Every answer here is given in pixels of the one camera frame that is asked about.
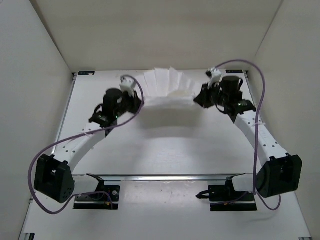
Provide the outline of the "white skirt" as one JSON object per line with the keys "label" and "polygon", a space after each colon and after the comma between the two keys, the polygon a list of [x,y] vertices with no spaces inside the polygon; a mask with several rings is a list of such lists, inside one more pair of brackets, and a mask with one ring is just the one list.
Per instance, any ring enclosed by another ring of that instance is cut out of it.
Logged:
{"label": "white skirt", "polygon": [[144,107],[150,110],[194,109],[194,98],[200,91],[198,82],[172,67],[154,68],[139,77],[144,94]]}

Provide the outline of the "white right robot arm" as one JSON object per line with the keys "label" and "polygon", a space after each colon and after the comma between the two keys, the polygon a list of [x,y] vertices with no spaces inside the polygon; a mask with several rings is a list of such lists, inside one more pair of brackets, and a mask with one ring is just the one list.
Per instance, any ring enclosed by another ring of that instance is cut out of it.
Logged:
{"label": "white right robot arm", "polygon": [[263,198],[294,192],[299,187],[302,160],[291,155],[271,135],[259,119],[257,108],[243,99],[243,80],[237,76],[225,76],[220,82],[205,83],[194,102],[204,109],[222,107],[242,131],[254,148],[254,165],[261,169],[252,174],[233,176],[224,187],[224,195],[236,200],[242,192],[257,192]]}

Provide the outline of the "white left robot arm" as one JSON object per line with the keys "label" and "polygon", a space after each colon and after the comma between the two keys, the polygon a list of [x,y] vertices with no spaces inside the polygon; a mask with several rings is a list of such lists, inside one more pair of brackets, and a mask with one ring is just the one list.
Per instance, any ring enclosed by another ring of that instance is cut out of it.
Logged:
{"label": "white left robot arm", "polygon": [[87,153],[119,126],[120,117],[126,113],[136,117],[142,106],[135,90],[108,89],[80,134],[60,140],[62,148],[53,154],[39,153],[35,157],[29,168],[35,170],[34,179],[28,180],[31,193],[39,192],[60,204],[76,195],[101,198],[105,187],[99,176],[92,173],[74,176],[73,172]]}

